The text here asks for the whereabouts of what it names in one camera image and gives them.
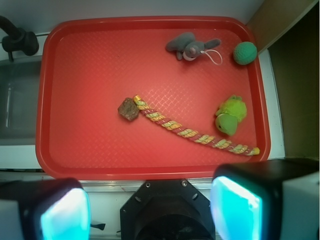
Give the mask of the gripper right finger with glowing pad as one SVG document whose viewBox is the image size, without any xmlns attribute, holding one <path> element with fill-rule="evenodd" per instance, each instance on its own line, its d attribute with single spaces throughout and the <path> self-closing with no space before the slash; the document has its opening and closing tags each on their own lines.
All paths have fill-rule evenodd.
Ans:
<svg viewBox="0 0 320 240">
<path fill-rule="evenodd" d="M 210 211 L 223 240 L 317 240 L 320 163 L 276 159 L 219 166 Z"/>
</svg>

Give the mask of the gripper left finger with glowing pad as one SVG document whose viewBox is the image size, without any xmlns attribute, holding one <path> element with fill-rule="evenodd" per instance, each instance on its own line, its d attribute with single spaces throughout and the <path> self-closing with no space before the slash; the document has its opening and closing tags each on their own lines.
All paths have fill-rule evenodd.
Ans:
<svg viewBox="0 0 320 240">
<path fill-rule="evenodd" d="M 88 240 L 89 195 L 74 178 L 1 181 L 2 240 Z"/>
</svg>

